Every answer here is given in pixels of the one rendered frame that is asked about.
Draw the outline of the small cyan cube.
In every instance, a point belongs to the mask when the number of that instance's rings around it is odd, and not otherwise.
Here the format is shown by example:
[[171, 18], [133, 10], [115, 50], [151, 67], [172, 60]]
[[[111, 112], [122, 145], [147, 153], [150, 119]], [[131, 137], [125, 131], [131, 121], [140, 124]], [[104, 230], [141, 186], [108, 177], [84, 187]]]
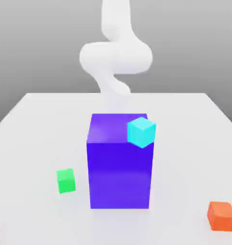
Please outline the small cyan cube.
[[127, 123], [127, 140], [140, 148], [154, 143], [157, 124], [144, 117]]

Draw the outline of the small orange cube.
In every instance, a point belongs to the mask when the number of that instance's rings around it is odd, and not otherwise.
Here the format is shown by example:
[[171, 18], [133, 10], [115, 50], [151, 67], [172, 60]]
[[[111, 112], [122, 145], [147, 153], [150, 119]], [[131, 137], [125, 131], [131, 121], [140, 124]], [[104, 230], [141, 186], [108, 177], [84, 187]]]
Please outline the small orange cube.
[[232, 205], [229, 202], [211, 201], [207, 217], [213, 231], [232, 232]]

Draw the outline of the small green cube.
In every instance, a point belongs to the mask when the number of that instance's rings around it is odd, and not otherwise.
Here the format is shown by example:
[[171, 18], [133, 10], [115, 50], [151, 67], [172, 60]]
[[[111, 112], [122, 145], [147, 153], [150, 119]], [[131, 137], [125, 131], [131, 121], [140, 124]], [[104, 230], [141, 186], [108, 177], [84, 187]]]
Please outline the small green cube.
[[72, 168], [58, 170], [57, 181], [59, 193], [68, 193], [76, 190], [75, 177]]

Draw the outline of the large purple box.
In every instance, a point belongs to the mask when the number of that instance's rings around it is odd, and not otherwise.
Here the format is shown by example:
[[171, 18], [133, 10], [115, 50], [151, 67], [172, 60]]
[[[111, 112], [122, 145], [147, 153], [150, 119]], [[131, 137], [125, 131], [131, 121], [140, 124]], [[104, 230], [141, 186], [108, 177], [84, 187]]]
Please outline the large purple box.
[[147, 209], [154, 143], [140, 148], [127, 140], [127, 123], [145, 113], [94, 113], [87, 136], [92, 209]]

